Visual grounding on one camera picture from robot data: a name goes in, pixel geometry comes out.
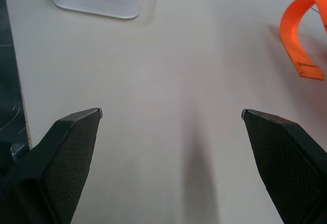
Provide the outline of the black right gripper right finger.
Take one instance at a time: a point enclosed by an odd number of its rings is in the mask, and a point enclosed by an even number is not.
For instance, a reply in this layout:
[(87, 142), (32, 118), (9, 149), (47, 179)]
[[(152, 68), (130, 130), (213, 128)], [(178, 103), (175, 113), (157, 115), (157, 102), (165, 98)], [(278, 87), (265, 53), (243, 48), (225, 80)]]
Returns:
[(284, 224), (327, 224), (327, 152), (297, 123), (244, 109), (259, 175)]

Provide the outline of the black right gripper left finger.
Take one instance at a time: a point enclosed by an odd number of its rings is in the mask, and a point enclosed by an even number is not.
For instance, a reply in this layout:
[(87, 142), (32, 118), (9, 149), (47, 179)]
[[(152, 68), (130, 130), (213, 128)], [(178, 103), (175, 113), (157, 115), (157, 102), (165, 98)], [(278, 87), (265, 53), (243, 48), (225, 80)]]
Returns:
[(34, 148), (0, 143), (0, 224), (71, 224), (102, 116), (101, 108), (72, 113)]

